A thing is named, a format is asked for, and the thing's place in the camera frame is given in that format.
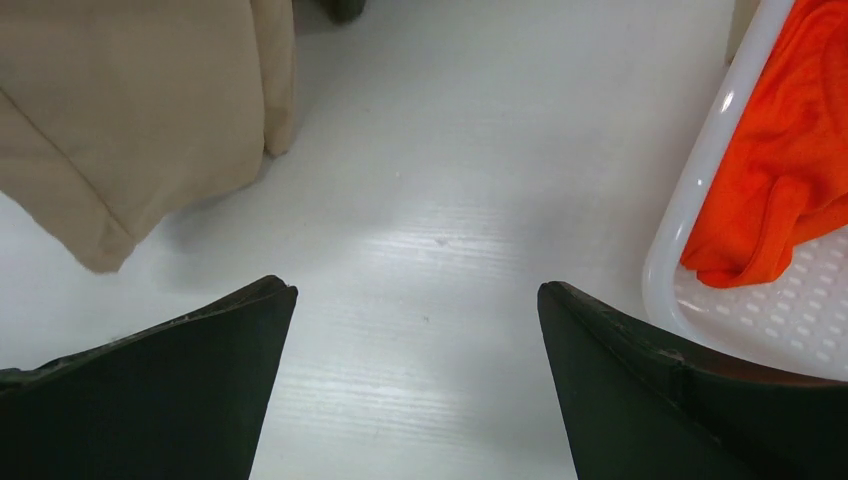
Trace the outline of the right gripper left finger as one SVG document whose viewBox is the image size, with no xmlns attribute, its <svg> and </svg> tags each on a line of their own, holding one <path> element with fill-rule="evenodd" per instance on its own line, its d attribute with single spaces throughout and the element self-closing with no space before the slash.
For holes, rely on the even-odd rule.
<svg viewBox="0 0 848 480">
<path fill-rule="evenodd" d="M 1 373 L 5 479 L 246 479 L 298 291 L 263 277 L 205 307 Z"/>
</svg>

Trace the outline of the orange shorts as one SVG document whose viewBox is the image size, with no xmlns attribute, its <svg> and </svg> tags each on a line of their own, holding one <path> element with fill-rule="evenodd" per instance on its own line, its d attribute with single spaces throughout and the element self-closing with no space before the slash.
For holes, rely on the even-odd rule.
<svg viewBox="0 0 848 480">
<path fill-rule="evenodd" d="M 712 288 L 773 282 L 847 224 L 847 4 L 794 3 L 681 256 Z"/>
</svg>

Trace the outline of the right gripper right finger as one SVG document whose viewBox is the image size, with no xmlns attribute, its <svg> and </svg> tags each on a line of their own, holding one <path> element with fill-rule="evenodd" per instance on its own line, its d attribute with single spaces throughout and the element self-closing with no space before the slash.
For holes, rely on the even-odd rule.
<svg viewBox="0 0 848 480">
<path fill-rule="evenodd" d="M 704 347 L 564 282 L 539 288 L 581 479 L 843 479 L 847 385 Z"/>
</svg>

